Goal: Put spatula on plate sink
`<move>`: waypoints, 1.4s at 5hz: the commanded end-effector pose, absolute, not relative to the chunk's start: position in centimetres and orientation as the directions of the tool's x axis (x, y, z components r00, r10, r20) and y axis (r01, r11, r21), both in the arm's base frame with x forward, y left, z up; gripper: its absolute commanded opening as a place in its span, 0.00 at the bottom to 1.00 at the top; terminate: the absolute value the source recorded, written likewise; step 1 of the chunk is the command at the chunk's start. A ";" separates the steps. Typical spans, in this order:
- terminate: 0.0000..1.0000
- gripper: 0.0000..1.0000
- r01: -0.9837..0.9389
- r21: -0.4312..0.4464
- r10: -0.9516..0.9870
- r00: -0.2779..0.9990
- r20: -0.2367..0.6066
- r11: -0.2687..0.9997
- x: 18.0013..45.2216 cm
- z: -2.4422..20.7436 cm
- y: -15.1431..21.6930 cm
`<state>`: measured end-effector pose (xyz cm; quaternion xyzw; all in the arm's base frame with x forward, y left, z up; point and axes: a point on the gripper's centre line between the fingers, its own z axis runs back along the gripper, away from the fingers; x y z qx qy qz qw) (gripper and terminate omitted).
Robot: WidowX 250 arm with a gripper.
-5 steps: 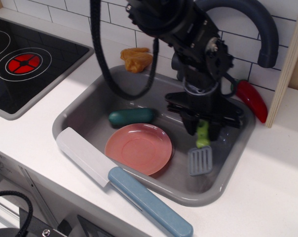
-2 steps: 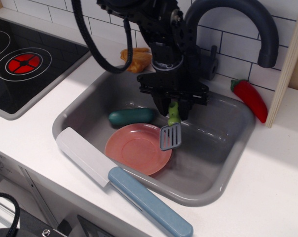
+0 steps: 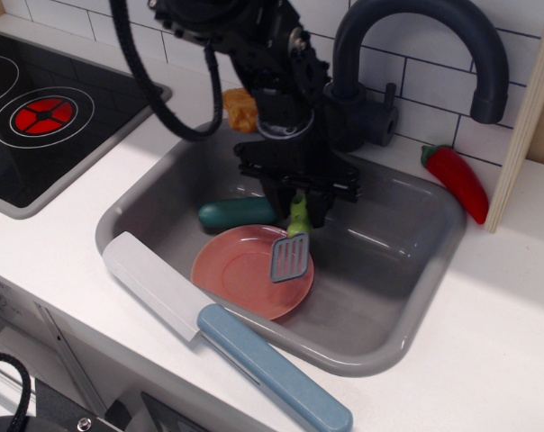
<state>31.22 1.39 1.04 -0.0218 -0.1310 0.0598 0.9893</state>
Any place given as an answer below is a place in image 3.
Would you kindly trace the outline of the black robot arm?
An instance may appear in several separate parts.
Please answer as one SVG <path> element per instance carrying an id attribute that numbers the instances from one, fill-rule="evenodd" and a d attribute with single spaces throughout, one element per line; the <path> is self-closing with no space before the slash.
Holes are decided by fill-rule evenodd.
<path id="1" fill-rule="evenodd" d="M 312 226 L 323 226 L 336 199 L 358 199 L 358 170 L 337 156 L 343 119 L 327 94 L 329 66 L 287 1 L 151 1 L 177 38 L 204 50 L 213 85 L 215 56 L 227 56 L 255 100 L 260 139 L 235 146 L 240 171 L 257 178 L 275 212 L 286 217 L 302 191 Z"/>

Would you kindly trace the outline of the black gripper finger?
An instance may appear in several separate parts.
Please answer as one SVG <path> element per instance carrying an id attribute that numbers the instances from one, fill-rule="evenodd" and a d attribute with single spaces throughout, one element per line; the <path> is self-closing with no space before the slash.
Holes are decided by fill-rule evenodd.
<path id="1" fill-rule="evenodd" d="M 294 197 L 294 189 L 284 185 L 280 180 L 264 177 L 262 188 L 268 202 L 279 220 L 285 220 L 290 212 L 290 203 Z"/>
<path id="2" fill-rule="evenodd" d="M 322 228 L 328 211 L 333 207 L 338 195 L 333 191 L 310 189 L 306 192 L 306 208 L 313 228 Z"/>

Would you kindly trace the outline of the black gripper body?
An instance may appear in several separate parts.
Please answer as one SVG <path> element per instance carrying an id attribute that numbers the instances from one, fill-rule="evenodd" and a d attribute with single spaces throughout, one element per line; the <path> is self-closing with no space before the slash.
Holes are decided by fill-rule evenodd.
<path id="1" fill-rule="evenodd" d="M 234 146 L 240 172 L 258 179 L 280 180 L 298 190 L 333 191 L 338 198 L 355 202 L 359 197 L 359 171 L 334 152 L 315 127 L 289 138 L 264 136 Z"/>

